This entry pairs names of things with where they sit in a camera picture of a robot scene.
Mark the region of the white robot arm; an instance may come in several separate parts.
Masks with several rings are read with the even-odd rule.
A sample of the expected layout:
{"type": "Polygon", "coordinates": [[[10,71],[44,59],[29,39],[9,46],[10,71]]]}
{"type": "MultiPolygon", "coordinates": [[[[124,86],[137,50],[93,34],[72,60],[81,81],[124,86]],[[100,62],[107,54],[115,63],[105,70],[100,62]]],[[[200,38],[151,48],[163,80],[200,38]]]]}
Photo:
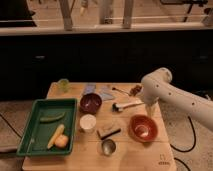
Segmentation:
{"type": "Polygon", "coordinates": [[[158,99],[184,110],[199,123],[213,130],[213,102],[186,92],[171,85],[172,73],[167,68],[159,68],[145,75],[141,99],[145,104],[152,105],[158,99]]]}

